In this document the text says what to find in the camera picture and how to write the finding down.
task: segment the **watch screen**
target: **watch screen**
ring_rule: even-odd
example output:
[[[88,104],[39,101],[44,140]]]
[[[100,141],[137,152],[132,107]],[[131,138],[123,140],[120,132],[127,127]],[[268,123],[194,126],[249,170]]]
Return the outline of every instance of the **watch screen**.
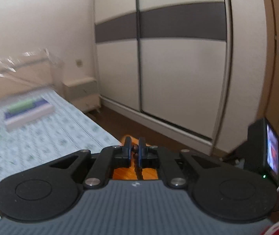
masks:
[[[267,125],[267,162],[271,169],[278,174],[279,169],[279,140]]]

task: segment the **plastic bag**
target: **plastic bag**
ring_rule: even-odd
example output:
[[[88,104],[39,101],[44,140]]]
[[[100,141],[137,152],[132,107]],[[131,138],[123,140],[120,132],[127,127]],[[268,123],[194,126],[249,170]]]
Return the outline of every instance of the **plastic bag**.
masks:
[[[0,59],[0,99],[44,86],[62,95],[63,67],[47,49]]]

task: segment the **bedsheet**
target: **bedsheet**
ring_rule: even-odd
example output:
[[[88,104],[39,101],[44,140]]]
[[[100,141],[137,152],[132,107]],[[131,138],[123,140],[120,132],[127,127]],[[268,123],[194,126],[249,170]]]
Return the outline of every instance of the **bedsheet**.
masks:
[[[55,112],[7,132],[4,111],[8,105],[38,97],[53,104]],[[120,142],[49,88],[0,101],[0,181],[80,149],[99,153],[112,145]]]

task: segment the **black device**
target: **black device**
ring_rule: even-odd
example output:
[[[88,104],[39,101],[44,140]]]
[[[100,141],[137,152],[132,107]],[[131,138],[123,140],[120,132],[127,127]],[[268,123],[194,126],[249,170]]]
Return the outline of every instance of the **black device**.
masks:
[[[279,137],[266,118],[248,127],[247,141],[223,161],[243,160],[243,169],[270,179],[279,191]]]
[[[80,150],[2,180],[0,235],[258,235],[272,225],[277,186],[259,172],[140,138],[136,166],[156,169],[158,180],[112,180],[115,168],[130,166],[131,150],[127,137],[124,146]]]

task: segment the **sliding wardrobe door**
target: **sliding wardrobe door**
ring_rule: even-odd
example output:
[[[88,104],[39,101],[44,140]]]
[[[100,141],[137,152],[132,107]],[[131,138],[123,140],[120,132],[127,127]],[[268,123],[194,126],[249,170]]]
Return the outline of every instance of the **sliding wardrobe door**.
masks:
[[[226,57],[224,0],[139,0],[142,109],[209,140]]]
[[[100,91],[139,110],[136,0],[95,0]]]

